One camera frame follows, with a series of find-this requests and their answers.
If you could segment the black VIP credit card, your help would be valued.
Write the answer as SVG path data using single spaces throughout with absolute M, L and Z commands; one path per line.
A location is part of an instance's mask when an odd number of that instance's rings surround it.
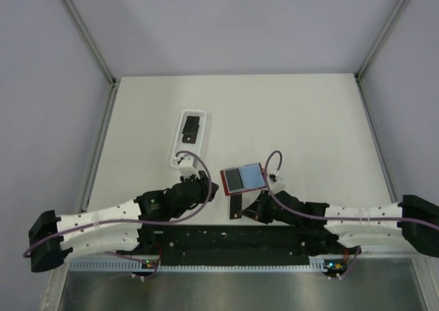
M 235 194 L 230 196 L 229 219 L 235 220 L 241 218 L 242 213 L 242 195 Z

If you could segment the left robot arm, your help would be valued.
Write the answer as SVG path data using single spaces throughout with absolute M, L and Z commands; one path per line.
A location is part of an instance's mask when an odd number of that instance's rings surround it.
M 28 232 L 29 248 L 23 256 L 33 273 L 43 273 L 85 255 L 135 249 L 149 253 L 156 244 L 155 226 L 184 222 L 187 211 L 194 217 L 218 189 L 209 174 L 200 171 L 170 188 L 106 209 L 70 216 L 45 211 Z

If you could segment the red leather card holder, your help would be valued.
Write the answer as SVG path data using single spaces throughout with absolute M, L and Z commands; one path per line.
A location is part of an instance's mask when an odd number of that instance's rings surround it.
M 227 188 L 226 178 L 224 172 L 233 168 L 239 168 L 242 182 L 244 188 L 242 190 L 236 191 L 235 193 L 230 193 Z M 242 165 L 239 167 L 228 168 L 220 171 L 220 176 L 222 179 L 222 184 L 224 188 L 224 193 L 226 196 L 232 196 L 235 194 L 242 194 L 246 192 L 251 192 L 265 187 L 265 181 L 263 177 L 263 169 L 260 163 L 251 163 L 248 165 Z

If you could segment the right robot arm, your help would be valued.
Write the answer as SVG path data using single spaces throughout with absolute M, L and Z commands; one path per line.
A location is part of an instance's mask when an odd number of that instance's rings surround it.
M 242 213 L 263 224 L 288 224 L 309 255 L 395 246 L 438 256 L 438 206 L 411 194 L 399 203 L 356 208 L 302 202 L 285 191 L 271 196 L 263 190 Z

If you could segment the white plastic tray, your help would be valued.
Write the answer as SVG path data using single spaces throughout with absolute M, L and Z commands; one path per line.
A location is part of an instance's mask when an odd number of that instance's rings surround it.
M 207 119 L 207 112 L 203 110 L 186 109 L 181 112 L 169 160 L 172 168 L 178 166 L 177 152 L 188 150 L 199 157 L 202 155 Z

